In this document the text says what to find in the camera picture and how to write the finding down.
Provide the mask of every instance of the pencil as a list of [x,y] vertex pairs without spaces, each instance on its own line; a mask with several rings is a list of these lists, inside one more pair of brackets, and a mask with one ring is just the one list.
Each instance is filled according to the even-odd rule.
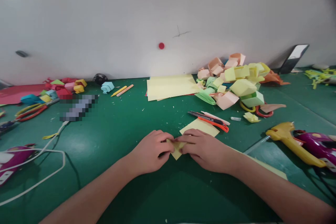
[[134,85],[132,84],[131,86],[129,86],[128,88],[126,88],[124,91],[120,92],[119,94],[117,94],[117,96],[121,96],[123,93],[125,93],[127,90],[131,89]]
[[113,95],[111,95],[111,97],[112,97],[112,96],[115,96],[115,95],[118,94],[118,93],[120,93],[120,92],[123,91],[125,88],[127,88],[127,86],[124,86],[124,87],[122,87],[121,89],[119,89],[117,92],[114,92]]

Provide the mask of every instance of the white cable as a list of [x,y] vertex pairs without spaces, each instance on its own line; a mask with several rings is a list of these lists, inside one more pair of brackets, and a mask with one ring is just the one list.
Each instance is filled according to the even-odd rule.
[[50,174],[49,176],[47,176],[46,178],[42,179],[40,182],[36,183],[35,185],[33,185],[32,187],[28,188],[27,190],[25,190],[24,192],[6,200],[6,201],[3,201],[3,202],[0,202],[0,206],[2,205],[5,205],[13,200],[16,200],[17,198],[20,198],[21,196],[25,195],[26,193],[28,193],[29,191],[33,190],[35,187],[37,187],[38,185],[40,185],[41,183],[43,183],[44,181],[46,181],[48,178],[54,176],[56,173],[58,173],[60,170],[62,170],[65,166],[65,152],[64,151],[61,151],[61,150],[49,150],[47,149],[47,147],[49,146],[49,144],[55,139],[55,137],[57,137],[60,132],[62,131],[62,129],[64,128],[65,125],[68,124],[69,121],[65,121],[62,123],[62,126],[59,128],[59,130],[57,131],[56,135],[53,136],[53,138],[44,146],[43,149],[35,149],[35,148],[31,148],[31,149],[22,149],[22,150],[6,150],[6,151],[3,151],[4,153],[11,153],[11,152],[21,152],[21,151],[40,151],[39,154],[37,154],[35,157],[29,159],[28,161],[26,162],[23,162],[21,164],[18,164],[18,165],[15,165],[15,166],[12,166],[12,167],[9,167],[9,168],[6,168],[6,169],[3,169],[3,170],[0,170],[0,172],[4,172],[4,171],[7,171],[7,170],[10,170],[10,169],[13,169],[13,168],[16,168],[16,167],[19,167],[21,165],[24,165],[24,164],[27,164],[29,163],[30,161],[33,161],[34,159],[36,159],[37,157],[41,156],[41,154],[43,152],[59,152],[59,153],[62,153],[63,154],[63,165],[61,168],[59,168],[57,171],[53,172],[52,174]]
[[40,152],[39,154],[37,154],[35,157],[33,157],[33,158],[29,159],[28,161],[23,162],[23,163],[21,163],[21,164],[17,164],[17,165],[15,165],[15,166],[12,166],[12,167],[9,167],[9,168],[0,170],[0,172],[4,172],[4,171],[10,170],[10,169],[19,167],[19,166],[21,166],[21,165],[27,164],[27,163],[29,163],[30,161],[33,161],[35,158],[39,157],[39,156],[46,150],[46,148],[49,146],[49,144],[55,139],[55,137],[57,137],[57,136],[60,134],[60,132],[62,131],[62,129],[64,128],[64,126],[68,124],[68,122],[69,122],[69,121],[65,121],[64,123],[62,123],[62,126],[59,128],[59,130],[57,131],[56,135],[53,136],[52,139],[50,139],[50,141],[44,146],[44,148],[41,150],[41,152]]
[[20,151],[41,151],[39,153],[39,155],[42,153],[42,152],[59,152],[59,153],[62,153],[63,154],[63,164],[62,164],[62,167],[59,168],[57,171],[53,172],[52,174],[50,174],[49,176],[45,177],[44,179],[42,179],[40,182],[36,183],[35,185],[33,185],[32,187],[28,188],[26,191],[6,200],[6,201],[3,201],[0,203],[0,206],[3,206],[13,200],[16,200],[17,198],[20,198],[21,196],[25,195],[26,193],[28,193],[29,191],[33,190],[35,187],[37,187],[38,185],[42,184],[44,181],[46,181],[48,178],[54,176],[56,173],[58,173],[60,170],[62,170],[65,166],[65,152],[64,151],[58,151],[58,150],[49,150],[49,149],[23,149],[23,150],[12,150],[12,151],[7,151],[7,152],[20,152]]

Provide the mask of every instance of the yellow glue gun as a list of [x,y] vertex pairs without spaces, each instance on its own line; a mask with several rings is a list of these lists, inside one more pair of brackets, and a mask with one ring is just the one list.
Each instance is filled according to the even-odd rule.
[[302,146],[298,145],[292,137],[291,131],[295,130],[292,122],[283,122],[266,131],[266,135],[270,136],[273,141],[283,142],[292,152],[295,153],[303,162],[308,165],[317,167],[325,167],[326,163],[306,151]]

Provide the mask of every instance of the white wall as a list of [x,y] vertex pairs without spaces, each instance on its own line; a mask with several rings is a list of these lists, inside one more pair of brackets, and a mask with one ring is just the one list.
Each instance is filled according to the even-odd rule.
[[[300,66],[336,64],[334,2],[0,0],[0,79],[18,85],[98,72],[110,78],[196,73],[213,57],[235,52],[247,63],[276,67],[299,43],[311,45]],[[173,38],[177,25],[191,32]]]

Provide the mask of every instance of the scissors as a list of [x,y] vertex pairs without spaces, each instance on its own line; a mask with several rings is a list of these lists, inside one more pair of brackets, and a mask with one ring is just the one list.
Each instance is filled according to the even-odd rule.
[[44,103],[44,104],[34,104],[34,105],[28,106],[24,109],[21,109],[19,112],[17,112],[15,114],[16,119],[13,122],[28,121],[28,120],[34,118],[35,116],[41,114],[44,110],[46,110],[48,108],[49,105],[54,104],[54,103],[58,102],[59,100],[60,99],[57,98],[55,100],[49,101],[49,102]]
[[250,112],[250,113],[256,113],[258,116],[260,116],[260,117],[264,117],[264,118],[268,118],[268,117],[271,117],[274,113],[273,113],[273,111],[271,111],[271,112],[269,112],[268,114],[261,114],[260,112],[259,112],[259,109],[260,109],[260,106],[255,106],[255,107],[252,107],[252,109],[248,109],[243,103],[242,103],[242,101],[239,101],[239,104],[240,104],[240,106],[245,110],[245,111],[247,111],[247,112]]
[[196,116],[198,119],[210,123],[213,126],[217,126],[218,128],[224,130],[226,133],[229,132],[229,127],[227,127],[221,120],[209,117],[207,115],[203,115],[197,112],[188,111],[189,114]]

